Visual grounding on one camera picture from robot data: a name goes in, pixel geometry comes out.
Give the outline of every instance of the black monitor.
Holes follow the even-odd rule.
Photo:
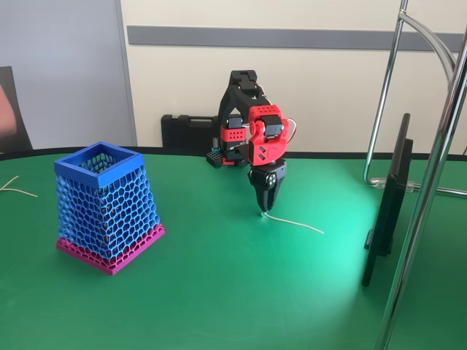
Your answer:
[[[377,256],[385,257],[388,255],[393,245],[395,224],[406,192],[410,160],[412,159],[413,141],[406,138],[409,121],[410,114],[404,114],[386,178],[385,191],[379,205],[376,224],[374,229],[368,232],[366,238],[365,249],[368,250],[368,257],[363,271],[362,285],[364,287],[370,284]]]

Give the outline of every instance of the wire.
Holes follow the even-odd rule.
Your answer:
[[[267,96],[266,96],[266,91],[264,90],[264,87],[262,87],[258,83],[256,83],[256,86],[258,86],[261,89],[262,96],[269,102],[269,104],[272,104],[271,100],[269,100],[269,98],[267,98]],[[292,135],[287,140],[287,143],[289,143],[290,141],[292,141],[293,137],[295,136],[295,132],[297,131],[297,123],[292,118],[289,118],[287,120],[293,123]],[[242,127],[247,128],[248,125],[242,124]]]
[[[297,131],[297,123],[292,118],[287,119],[287,121],[293,123],[292,135],[290,135],[290,138],[287,140],[287,143],[289,143],[290,141],[292,141],[293,137],[295,136],[295,132]]]
[[[303,227],[303,228],[308,228],[308,229],[310,229],[310,230],[316,231],[316,232],[321,233],[322,235],[324,235],[324,232],[318,230],[317,228],[314,228],[314,227],[312,227],[312,226],[308,226],[308,225],[305,225],[305,224],[301,224],[301,223],[299,223],[299,222],[294,222],[294,221],[289,221],[289,220],[280,219],[280,218],[278,218],[278,217],[273,217],[272,215],[269,215],[268,213],[266,213],[266,212],[264,212],[264,211],[261,213],[261,216],[265,216],[265,217],[268,217],[269,219],[273,219],[273,220],[276,220],[276,221],[285,222],[286,224],[292,224],[292,225],[301,226],[301,227]]]
[[[264,90],[264,87],[262,87],[262,86],[259,85],[259,84],[256,84],[256,86],[258,86],[258,87],[261,89],[261,92],[263,93],[262,96],[266,99],[266,101],[268,101],[269,104],[272,104],[271,100],[269,100],[269,98],[267,98],[267,96],[266,96],[266,91]]]
[[[18,176],[15,176],[13,179],[9,180],[2,188],[0,188],[0,192],[1,192],[1,191],[15,191],[15,192],[24,193],[25,195],[30,195],[31,197],[36,197],[36,198],[37,198],[37,196],[36,196],[36,195],[33,195],[32,193],[24,192],[24,191],[22,191],[22,190],[17,190],[17,189],[15,189],[15,188],[7,188],[7,186],[8,186],[9,184],[11,184],[14,180],[16,180],[18,177],[19,177],[19,175],[18,175]]]

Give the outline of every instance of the green table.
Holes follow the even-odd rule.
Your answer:
[[[258,216],[247,169],[201,157],[145,155],[167,233],[116,276],[55,250],[53,161],[0,162],[0,349],[373,349],[417,197],[407,193],[393,253],[360,286],[363,249],[382,191],[360,180],[363,160],[290,159],[271,214]],[[375,160],[372,173],[387,173]],[[421,180],[425,161],[412,162]],[[467,187],[467,163],[441,185]],[[464,349],[467,201],[438,195],[390,349]]]

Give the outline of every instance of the blue honeycomb basket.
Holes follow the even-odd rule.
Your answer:
[[[115,274],[163,233],[141,154],[99,142],[54,169],[59,249]]]

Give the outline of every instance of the person's arm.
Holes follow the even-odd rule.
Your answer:
[[[16,134],[15,113],[0,85],[0,137]]]

